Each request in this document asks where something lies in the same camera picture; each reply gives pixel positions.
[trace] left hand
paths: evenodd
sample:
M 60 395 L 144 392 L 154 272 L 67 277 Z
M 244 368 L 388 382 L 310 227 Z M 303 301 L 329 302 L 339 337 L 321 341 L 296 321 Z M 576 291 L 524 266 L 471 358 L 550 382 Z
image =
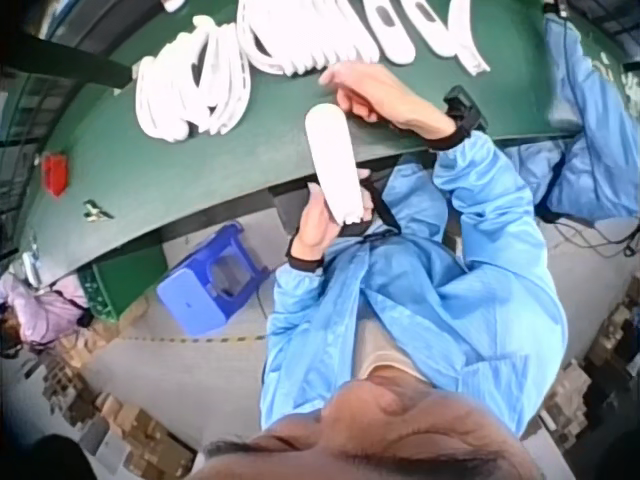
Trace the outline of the left hand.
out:
M 371 171 L 358 169 L 358 178 L 367 178 Z M 373 218 L 373 202 L 371 195 L 362 190 L 364 205 L 363 221 Z M 309 202 L 302 211 L 300 228 L 291 245 L 291 255 L 300 260 L 315 261 L 324 256 L 327 248 L 340 233 L 341 225 L 334 220 L 322 189 L 317 183 L 309 184 Z

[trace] right hand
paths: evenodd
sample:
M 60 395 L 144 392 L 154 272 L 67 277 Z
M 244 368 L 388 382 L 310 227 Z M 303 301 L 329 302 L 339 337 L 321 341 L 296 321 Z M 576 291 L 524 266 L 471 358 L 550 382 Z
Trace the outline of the right hand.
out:
M 384 117 L 401 129 L 433 140 L 451 135 L 454 121 L 412 92 L 387 68 L 378 64 L 343 62 L 330 66 L 320 85 L 336 89 L 338 106 L 367 122 Z

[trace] red object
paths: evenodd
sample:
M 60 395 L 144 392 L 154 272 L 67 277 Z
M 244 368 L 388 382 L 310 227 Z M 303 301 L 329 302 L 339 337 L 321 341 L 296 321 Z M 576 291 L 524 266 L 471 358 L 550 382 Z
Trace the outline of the red object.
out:
M 44 188 L 58 198 L 69 186 L 69 162 L 61 153 L 48 154 L 42 162 Z

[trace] hair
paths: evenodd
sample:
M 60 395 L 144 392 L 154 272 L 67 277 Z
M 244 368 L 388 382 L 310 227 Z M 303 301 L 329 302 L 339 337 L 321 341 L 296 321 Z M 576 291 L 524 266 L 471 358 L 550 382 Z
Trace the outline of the hair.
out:
M 23 345 L 20 324 L 9 312 L 10 310 L 4 311 L 0 318 L 0 357 L 13 360 L 18 357 Z
M 218 441 L 205 448 L 207 460 L 236 453 L 270 453 L 271 450 L 245 442 Z M 345 455 L 344 461 L 372 473 L 406 480 L 512 480 L 517 477 L 508 459 L 499 453 L 474 450 L 431 458 L 402 458 L 376 455 Z

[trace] beige shirt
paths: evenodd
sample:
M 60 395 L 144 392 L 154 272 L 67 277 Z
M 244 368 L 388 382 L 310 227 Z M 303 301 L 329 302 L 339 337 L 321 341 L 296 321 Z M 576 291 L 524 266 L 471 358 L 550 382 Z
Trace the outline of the beige shirt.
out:
M 360 307 L 358 319 L 353 359 L 354 378 L 367 378 L 374 368 L 386 365 L 428 381 L 418 372 L 409 356 L 396 345 L 382 322 L 368 306 Z

